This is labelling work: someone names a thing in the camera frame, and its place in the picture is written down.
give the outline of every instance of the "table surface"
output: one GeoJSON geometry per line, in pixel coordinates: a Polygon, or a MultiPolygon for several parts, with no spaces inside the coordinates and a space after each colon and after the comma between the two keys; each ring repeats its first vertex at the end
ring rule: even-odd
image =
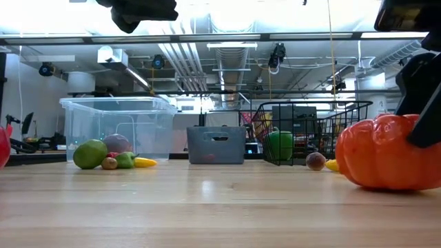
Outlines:
{"type": "Polygon", "coordinates": [[[7,167],[0,247],[441,247],[441,191],[366,192],[262,161],[7,167]]]}

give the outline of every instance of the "box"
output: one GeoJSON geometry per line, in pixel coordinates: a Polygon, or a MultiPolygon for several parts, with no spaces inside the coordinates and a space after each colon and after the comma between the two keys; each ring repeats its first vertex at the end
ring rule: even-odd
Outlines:
{"type": "Polygon", "coordinates": [[[173,117],[177,109],[155,97],[100,97],[61,99],[65,108],[67,160],[90,139],[111,134],[127,138],[135,154],[167,160],[172,149],[173,117]]]}
{"type": "Polygon", "coordinates": [[[243,164],[245,127],[187,127],[192,164],[243,164]]]}

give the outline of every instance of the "pumpkin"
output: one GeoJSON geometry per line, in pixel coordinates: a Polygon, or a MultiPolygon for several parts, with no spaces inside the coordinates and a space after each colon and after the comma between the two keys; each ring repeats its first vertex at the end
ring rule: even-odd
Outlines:
{"type": "Polygon", "coordinates": [[[417,120],[388,114],[345,129],[336,144],[340,173],[372,189],[441,187],[441,143],[420,149],[406,140],[417,120]]]}

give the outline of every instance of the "wire basket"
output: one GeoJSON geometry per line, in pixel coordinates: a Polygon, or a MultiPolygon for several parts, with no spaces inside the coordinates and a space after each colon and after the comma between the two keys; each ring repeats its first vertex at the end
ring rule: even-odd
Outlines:
{"type": "Polygon", "coordinates": [[[289,101],[263,103],[253,116],[253,129],[265,160],[275,165],[304,165],[320,152],[335,158],[338,135],[367,118],[370,101],[289,101]]]}

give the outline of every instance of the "clear plastic bin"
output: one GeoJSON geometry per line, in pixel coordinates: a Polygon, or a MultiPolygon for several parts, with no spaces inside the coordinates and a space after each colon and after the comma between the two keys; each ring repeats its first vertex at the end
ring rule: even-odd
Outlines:
{"type": "Polygon", "coordinates": [[[155,97],[100,97],[61,99],[66,109],[67,160],[90,139],[103,140],[111,134],[128,139],[135,154],[164,161],[173,143],[173,117],[177,109],[155,97]]]}

